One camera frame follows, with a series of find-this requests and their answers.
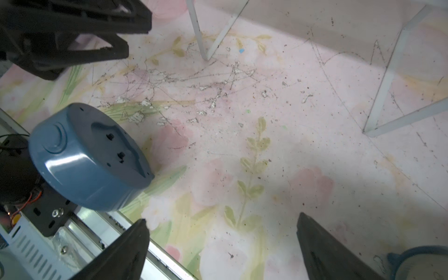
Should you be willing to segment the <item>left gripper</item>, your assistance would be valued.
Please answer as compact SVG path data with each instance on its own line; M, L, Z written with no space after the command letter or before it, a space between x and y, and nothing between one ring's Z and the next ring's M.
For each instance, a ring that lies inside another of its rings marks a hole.
M141 1L1 1L1 61L53 81L68 67L129 56L118 35L147 34L152 13ZM110 44L76 50L78 32L97 33Z

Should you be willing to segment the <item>aluminium mounting rail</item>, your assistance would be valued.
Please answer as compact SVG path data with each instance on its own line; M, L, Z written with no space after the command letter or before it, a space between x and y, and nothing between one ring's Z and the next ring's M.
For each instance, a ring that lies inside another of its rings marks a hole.
M60 261L77 272L93 261L132 225L120 212L98 212L78 207L67 223L51 238L51 245ZM164 249L149 242L143 252L146 259L142 280L193 280L182 265Z

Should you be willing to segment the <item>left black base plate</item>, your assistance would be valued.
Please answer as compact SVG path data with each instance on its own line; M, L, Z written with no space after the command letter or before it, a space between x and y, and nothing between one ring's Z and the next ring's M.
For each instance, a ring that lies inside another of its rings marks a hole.
M44 237L54 236L72 216L77 204L63 197L55 189L44 183L40 186L41 196L32 198L22 213Z

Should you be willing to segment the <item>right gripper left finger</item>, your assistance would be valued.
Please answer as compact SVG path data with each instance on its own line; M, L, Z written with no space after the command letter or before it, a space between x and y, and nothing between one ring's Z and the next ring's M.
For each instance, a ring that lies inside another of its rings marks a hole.
M138 280L147 257L150 234L139 219L72 280Z

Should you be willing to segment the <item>blue round alarm clock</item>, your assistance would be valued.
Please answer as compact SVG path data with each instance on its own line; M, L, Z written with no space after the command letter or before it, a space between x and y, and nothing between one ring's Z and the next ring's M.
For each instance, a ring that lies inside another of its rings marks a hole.
M388 253L392 266L391 280L446 280L448 248L446 246L414 247L401 254Z
M44 180L70 202L116 211L155 178L142 150L100 110L72 103L31 132L29 153Z

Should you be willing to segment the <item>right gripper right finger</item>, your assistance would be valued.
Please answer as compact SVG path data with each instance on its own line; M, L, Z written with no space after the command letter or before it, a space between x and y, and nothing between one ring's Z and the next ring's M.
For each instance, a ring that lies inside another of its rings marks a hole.
M297 221L297 238L311 280L383 279L304 212Z

